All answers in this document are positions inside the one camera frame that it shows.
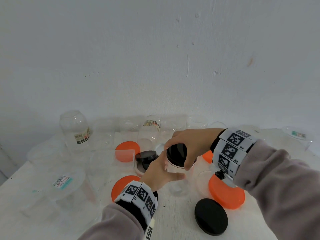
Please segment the black wristband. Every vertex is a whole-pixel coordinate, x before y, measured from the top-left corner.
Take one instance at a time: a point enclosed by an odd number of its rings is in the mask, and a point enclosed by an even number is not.
[[[221,136],[222,135],[222,133],[224,133],[224,131],[225,131],[226,129],[224,129],[223,131],[221,131],[219,134],[218,134],[218,136],[217,136],[217,138],[214,140],[214,142],[212,143],[212,145],[211,145],[211,147],[210,147],[210,151],[212,152],[212,153],[214,153],[214,149],[217,147],[217,145],[218,145],[218,142],[219,142],[219,140],[220,140],[220,138],[219,138],[219,136]]]
[[[141,210],[134,203],[131,203],[131,202],[129,203],[129,202],[125,202],[123,200],[120,200],[120,201],[116,202],[116,204],[118,204],[119,206],[123,207],[124,209],[129,211],[131,214],[133,214],[134,217],[140,223],[143,231],[144,232],[146,231],[146,229],[148,227],[147,224],[146,224],[146,219],[142,215]]]

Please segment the product label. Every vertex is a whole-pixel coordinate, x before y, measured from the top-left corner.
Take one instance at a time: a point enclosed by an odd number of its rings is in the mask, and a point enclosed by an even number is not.
[[[143,126],[155,126],[158,132],[160,132],[160,129],[161,129],[160,124],[158,124],[158,122],[154,120],[146,120]]]
[[[296,132],[296,131],[292,131],[291,135],[299,137],[299,138],[304,139],[304,140],[306,140],[306,138],[307,138],[306,134],[299,133],[299,132]]]
[[[89,137],[90,137],[89,127],[84,132],[75,134],[74,137],[78,144],[85,143],[86,141],[89,140]]]
[[[68,176],[61,176],[57,181],[54,182],[53,186],[57,187],[60,190],[66,188],[73,179]]]

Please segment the barcode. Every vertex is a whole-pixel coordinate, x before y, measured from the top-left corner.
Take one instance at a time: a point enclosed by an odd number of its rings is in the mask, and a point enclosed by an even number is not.
[[[61,180],[63,180],[66,176],[61,176],[54,184],[53,186],[56,186]]]

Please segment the person's right hand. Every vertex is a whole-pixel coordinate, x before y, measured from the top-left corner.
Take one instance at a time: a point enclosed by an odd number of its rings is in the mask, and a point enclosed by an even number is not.
[[[224,129],[212,128],[212,129],[186,129],[183,131],[177,131],[173,134],[172,138],[164,145],[164,149],[168,149],[170,146],[183,143],[186,145],[186,161],[184,163],[184,169],[190,170],[195,159],[207,151],[210,151],[210,147],[214,140],[218,137],[219,133]]]

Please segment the sleeve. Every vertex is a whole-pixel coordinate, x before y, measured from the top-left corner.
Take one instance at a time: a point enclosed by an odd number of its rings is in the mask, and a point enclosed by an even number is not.
[[[279,240],[320,239],[320,173],[258,140],[234,183],[258,202]]]
[[[141,240],[144,231],[136,217],[112,203],[104,208],[102,221],[88,229],[78,240]]]

